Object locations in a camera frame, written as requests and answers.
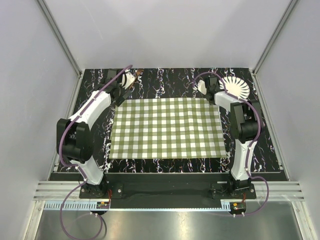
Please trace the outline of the green checkered cloth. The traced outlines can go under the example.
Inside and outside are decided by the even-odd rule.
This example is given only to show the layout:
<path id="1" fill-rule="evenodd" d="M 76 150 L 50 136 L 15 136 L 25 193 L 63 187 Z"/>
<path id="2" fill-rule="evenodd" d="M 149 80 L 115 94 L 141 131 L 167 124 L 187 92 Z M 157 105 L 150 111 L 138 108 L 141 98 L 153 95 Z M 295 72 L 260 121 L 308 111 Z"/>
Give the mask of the green checkered cloth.
<path id="1" fill-rule="evenodd" d="M 109 158 L 227 156 L 220 110 L 204 98 L 129 99 L 115 110 Z"/>

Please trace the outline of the white blue striped plate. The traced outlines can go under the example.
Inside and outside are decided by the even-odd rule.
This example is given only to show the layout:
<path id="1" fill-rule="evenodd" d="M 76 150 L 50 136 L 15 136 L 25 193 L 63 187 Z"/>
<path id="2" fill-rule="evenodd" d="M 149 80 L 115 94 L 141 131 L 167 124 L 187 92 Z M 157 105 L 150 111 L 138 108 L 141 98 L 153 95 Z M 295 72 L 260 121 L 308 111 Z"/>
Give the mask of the white blue striped plate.
<path id="1" fill-rule="evenodd" d="M 248 100 L 250 95 L 249 85 L 241 78 L 236 76 L 226 76 L 219 80 L 220 89 L 226 90 L 238 98 Z"/>

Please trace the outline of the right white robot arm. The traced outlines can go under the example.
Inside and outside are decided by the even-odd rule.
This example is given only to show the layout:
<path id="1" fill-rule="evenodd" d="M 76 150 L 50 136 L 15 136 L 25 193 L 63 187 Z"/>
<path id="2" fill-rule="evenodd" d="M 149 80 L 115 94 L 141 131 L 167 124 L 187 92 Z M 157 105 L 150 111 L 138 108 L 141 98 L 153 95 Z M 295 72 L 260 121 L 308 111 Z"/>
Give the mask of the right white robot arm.
<path id="1" fill-rule="evenodd" d="M 235 139 L 231 176 L 235 181 L 248 180 L 253 152 L 265 127 L 259 101 L 249 99 L 250 88 L 238 77 L 207 76 L 197 88 L 211 105 L 229 112 L 230 132 Z"/>

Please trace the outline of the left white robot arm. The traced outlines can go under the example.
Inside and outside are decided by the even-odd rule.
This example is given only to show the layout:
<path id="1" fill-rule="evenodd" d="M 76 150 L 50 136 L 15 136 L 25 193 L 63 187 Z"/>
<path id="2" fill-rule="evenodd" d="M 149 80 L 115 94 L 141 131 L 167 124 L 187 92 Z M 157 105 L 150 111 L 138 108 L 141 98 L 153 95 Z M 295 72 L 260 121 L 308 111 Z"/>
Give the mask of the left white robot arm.
<path id="1" fill-rule="evenodd" d="M 56 124 L 56 152 L 60 163 L 67 168 L 74 167 L 84 183 L 91 185 L 90 192 L 97 198 L 108 193 L 108 186 L 102 182 L 104 174 L 93 157 L 92 127 L 112 103 L 119 106 L 131 94 L 130 88 L 135 81 L 131 67 L 108 70 L 83 106 Z"/>

